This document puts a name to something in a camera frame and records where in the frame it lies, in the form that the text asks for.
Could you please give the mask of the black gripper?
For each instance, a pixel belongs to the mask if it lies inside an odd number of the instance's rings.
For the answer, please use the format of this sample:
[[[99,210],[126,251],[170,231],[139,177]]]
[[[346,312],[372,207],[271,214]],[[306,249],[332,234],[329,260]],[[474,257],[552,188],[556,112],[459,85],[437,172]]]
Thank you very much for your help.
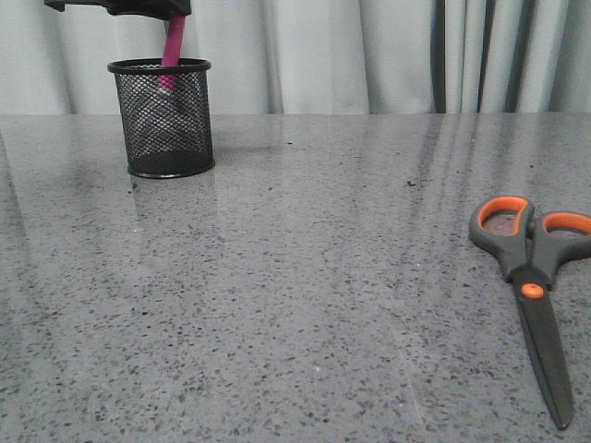
[[[161,20],[192,13],[189,0],[44,0],[43,3],[59,12],[64,12],[66,6],[99,6],[112,16],[136,15]]]

